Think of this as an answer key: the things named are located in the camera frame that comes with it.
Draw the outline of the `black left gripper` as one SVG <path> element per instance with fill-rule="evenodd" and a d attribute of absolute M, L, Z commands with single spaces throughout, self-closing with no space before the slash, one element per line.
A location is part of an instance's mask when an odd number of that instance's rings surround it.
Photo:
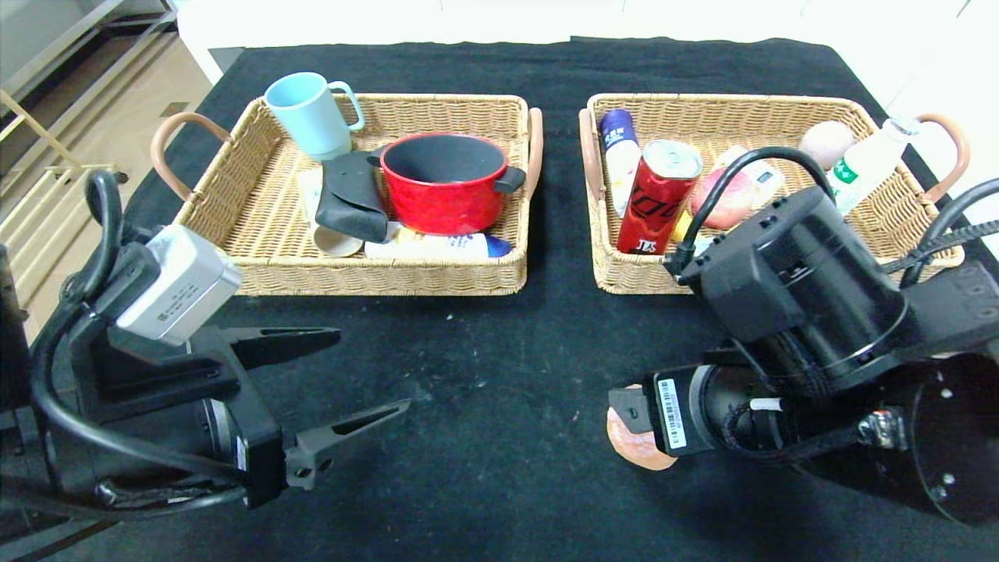
<path fill-rule="evenodd" d="M 89 332 L 89 419 L 110 432 L 225 465 L 235 480 L 90 445 L 91 490 L 113 508 L 182 505 L 231 489 L 257 507 L 321 477 L 384 437 L 410 409 L 403 399 L 284 435 L 250 378 L 335 346 L 331 327 L 207 327 L 161 357 L 128 350 L 110 328 Z"/>

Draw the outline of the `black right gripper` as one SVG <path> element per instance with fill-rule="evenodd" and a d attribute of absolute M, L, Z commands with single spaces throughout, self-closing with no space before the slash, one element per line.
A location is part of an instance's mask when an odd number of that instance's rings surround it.
<path fill-rule="evenodd" d="M 609 406 L 632 434 L 654 433 L 659 450 L 687 457 L 720 450 L 706 413 L 706 389 L 714 365 L 685 365 L 650 373 L 642 386 L 612 388 Z"/>

